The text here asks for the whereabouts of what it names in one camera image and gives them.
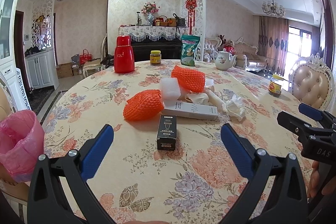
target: pink plastic bag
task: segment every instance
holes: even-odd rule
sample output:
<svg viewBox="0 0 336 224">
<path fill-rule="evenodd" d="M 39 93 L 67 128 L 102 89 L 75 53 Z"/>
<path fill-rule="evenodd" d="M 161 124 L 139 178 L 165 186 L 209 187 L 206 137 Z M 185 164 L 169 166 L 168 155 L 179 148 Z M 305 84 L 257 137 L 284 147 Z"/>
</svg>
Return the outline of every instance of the pink plastic bag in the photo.
<svg viewBox="0 0 336 224">
<path fill-rule="evenodd" d="M 16 182 L 31 180 L 43 154 L 44 131 L 36 114 L 21 110 L 0 122 L 0 162 Z"/>
</svg>

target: white box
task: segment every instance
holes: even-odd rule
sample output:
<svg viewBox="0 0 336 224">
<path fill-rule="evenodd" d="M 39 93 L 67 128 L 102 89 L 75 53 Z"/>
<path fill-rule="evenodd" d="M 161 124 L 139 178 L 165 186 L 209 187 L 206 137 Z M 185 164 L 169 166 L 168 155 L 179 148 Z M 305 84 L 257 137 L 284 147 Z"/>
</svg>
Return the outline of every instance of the white box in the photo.
<svg viewBox="0 0 336 224">
<path fill-rule="evenodd" d="M 164 115 L 176 115 L 180 117 L 216 120 L 218 117 L 217 107 L 206 106 L 193 103 L 186 103 L 183 101 L 164 101 Z"/>
</svg>

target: doorway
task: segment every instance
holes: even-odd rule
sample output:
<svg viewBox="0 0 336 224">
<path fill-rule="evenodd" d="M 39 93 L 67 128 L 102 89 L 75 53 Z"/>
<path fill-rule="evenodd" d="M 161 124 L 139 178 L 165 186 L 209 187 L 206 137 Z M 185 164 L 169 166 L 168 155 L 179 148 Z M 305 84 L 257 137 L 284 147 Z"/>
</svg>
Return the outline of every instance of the doorway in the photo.
<svg viewBox="0 0 336 224">
<path fill-rule="evenodd" d="M 22 29 L 23 29 L 23 15 L 21 11 L 15 11 L 14 19 L 14 57 L 16 67 L 21 70 L 23 86 L 25 87 L 26 93 L 29 92 L 29 83 L 26 73 L 25 57 L 23 54 L 23 39 L 22 39 Z"/>
<path fill-rule="evenodd" d="M 288 80 L 288 75 L 299 57 L 309 57 L 311 52 L 311 32 L 289 27 L 288 50 L 286 56 L 285 73 L 283 77 Z"/>
</svg>

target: blue gripper pad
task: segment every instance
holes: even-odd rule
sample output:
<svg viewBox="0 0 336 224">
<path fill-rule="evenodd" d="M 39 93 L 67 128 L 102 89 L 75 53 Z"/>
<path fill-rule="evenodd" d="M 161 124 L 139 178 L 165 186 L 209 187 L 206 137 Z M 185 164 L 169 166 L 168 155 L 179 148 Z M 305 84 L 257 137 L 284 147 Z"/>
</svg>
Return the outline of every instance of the blue gripper pad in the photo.
<svg viewBox="0 0 336 224">
<path fill-rule="evenodd" d="M 299 105 L 299 112 L 302 113 L 303 115 L 306 115 L 307 117 L 315 120 L 315 121 L 322 121 L 322 114 L 319 110 L 306 105 L 304 103 L 301 103 Z"/>
<path fill-rule="evenodd" d="M 222 142 L 235 163 L 240 175 L 248 180 L 253 178 L 252 158 L 227 125 L 220 131 Z"/>
<path fill-rule="evenodd" d="M 114 138 L 112 126 L 105 126 L 100 132 L 99 138 L 86 154 L 81 162 L 81 177 L 83 181 L 87 181 L 95 176 L 103 158 L 110 148 Z"/>
</svg>

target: metal screw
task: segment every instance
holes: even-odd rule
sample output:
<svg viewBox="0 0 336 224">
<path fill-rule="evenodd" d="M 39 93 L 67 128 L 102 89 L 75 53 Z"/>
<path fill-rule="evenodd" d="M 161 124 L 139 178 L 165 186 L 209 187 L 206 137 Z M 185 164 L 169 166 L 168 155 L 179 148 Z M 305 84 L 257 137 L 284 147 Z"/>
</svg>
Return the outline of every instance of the metal screw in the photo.
<svg viewBox="0 0 336 224">
<path fill-rule="evenodd" d="M 44 160 L 45 159 L 45 154 L 39 155 L 39 160 Z"/>
<path fill-rule="evenodd" d="M 257 150 L 257 154 L 258 154 L 259 156 L 264 156 L 264 155 L 266 155 L 266 150 L 264 150 L 264 149 L 258 149 L 258 150 Z"/>
<path fill-rule="evenodd" d="M 296 156 L 295 156 L 295 154 L 293 154 L 293 153 L 289 153 L 289 158 L 290 158 L 291 160 L 296 160 Z"/>
<path fill-rule="evenodd" d="M 68 155 L 69 155 L 70 157 L 74 157 L 74 156 L 76 156 L 76 155 L 77 155 L 77 150 L 75 150 L 75 149 L 70 150 L 69 153 L 68 153 Z"/>
</svg>

